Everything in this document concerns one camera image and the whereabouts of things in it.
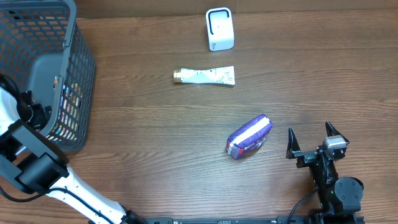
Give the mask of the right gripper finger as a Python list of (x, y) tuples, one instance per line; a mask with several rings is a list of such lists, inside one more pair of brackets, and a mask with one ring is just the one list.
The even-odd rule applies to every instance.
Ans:
[(297, 138), (295, 137), (294, 131), (292, 128), (289, 128), (288, 131), (288, 144), (287, 144), (287, 159), (295, 159), (297, 155), (301, 153), (300, 146), (297, 142)]
[(325, 122), (326, 133), (328, 137), (331, 136), (341, 136), (347, 144), (349, 144), (349, 140), (344, 137), (329, 121)]

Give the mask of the red purple pantyliner pack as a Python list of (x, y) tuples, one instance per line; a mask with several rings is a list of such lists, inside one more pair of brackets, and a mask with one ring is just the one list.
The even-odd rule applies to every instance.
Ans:
[(273, 123), (265, 114), (256, 116), (229, 135), (225, 147), (227, 154), (238, 160), (260, 148), (272, 128)]

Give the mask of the white Pantene tube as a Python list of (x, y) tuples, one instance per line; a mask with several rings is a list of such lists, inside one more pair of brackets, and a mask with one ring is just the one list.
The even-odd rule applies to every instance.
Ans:
[(177, 83), (189, 84), (235, 85), (236, 83), (233, 66), (208, 70), (181, 68), (174, 71), (173, 79)]

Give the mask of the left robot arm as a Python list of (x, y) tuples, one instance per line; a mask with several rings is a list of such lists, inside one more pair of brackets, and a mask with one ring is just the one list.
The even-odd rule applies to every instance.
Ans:
[(101, 195), (77, 176), (68, 157), (45, 136), (30, 126), (34, 111), (15, 82), (1, 75), (1, 176), (29, 198), (44, 195), (71, 206), (92, 223), (144, 223), (132, 210)]

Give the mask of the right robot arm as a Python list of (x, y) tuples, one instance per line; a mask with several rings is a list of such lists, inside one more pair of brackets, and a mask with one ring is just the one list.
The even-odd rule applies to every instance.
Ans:
[(302, 223), (364, 223), (363, 217), (356, 216), (361, 210), (364, 184), (354, 177), (339, 177), (335, 168), (335, 162), (345, 157), (349, 140), (329, 121), (325, 122), (325, 128), (327, 137), (314, 151), (302, 151), (293, 129), (289, 128), (286, 158), (295, 159), (298, 168), (309, 168), (315, 190), (295, 205), (287, 223), (295, 220), (299, 206), (315, 194), (321, 208), (311, 210), (300, 220)]

